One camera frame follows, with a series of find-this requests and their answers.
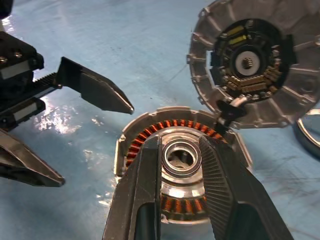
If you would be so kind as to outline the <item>blue plastic table cover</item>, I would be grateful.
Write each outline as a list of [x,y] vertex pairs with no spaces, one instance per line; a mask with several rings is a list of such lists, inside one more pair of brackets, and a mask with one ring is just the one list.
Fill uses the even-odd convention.
[[[134,113],[103,111],[69,87],[43,96],[45,110],[10,134],[66,183],[39,187],[0,177],[0,240],[102,240],[123,128],[161,107],[211,113],[199,100],[187,54],[199,13],[214,0],[13,1],[2,26],[43,55],[35,79],[57,71],[67,57],[110,78]],[[294,240],[320,240],[320,159],[294,128],[231,129]]]

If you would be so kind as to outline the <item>silver motor housing copper windings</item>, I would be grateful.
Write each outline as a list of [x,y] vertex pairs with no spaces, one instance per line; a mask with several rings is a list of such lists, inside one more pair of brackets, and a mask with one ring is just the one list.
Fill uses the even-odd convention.
[[114,174],[119,179],[137,158],[145,141],[162,138],[162,222],[198,225],[208,221],[198,140],[214,139],[216,117],[186,106],[170,106],[146,112],[130,122],[116,142]]

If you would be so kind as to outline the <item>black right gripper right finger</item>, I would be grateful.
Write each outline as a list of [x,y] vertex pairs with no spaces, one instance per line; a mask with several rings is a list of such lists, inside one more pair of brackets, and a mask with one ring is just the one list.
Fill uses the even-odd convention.
[[198,145],[215,240],[294,240],[264,186],[229,144],[202,136]]

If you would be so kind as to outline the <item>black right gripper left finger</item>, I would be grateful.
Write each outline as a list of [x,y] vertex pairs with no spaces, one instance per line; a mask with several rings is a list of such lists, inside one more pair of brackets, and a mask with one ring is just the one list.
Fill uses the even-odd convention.
[[161,240],[162,140],[149,138],[119,180],[102,240]]

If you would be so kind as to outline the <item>silver spoked rotor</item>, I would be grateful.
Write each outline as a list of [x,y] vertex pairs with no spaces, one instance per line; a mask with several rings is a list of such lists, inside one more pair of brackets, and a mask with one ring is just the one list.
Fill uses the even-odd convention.
[[293,126],[297,141],[320,162],[320,108],[310,110]]

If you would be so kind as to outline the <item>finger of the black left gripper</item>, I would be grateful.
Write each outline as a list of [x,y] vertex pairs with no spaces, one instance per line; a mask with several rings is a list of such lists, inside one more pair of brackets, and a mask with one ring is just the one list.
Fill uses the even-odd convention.
[[0,177],[38,187],[61,187],[65,178],[28,146],[0,129]]
[[60,61],[55,84],[80,93],[83,100],[103,111],[134,113],[134,106],[113,81],[64,56]]

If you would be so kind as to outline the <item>silver ribbed motor lid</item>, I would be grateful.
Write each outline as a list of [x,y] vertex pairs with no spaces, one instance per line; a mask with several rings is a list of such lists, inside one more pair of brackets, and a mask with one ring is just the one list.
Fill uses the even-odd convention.
[[284,128],[320,101],[320,0],[214,0],[187,63],[220,126]]

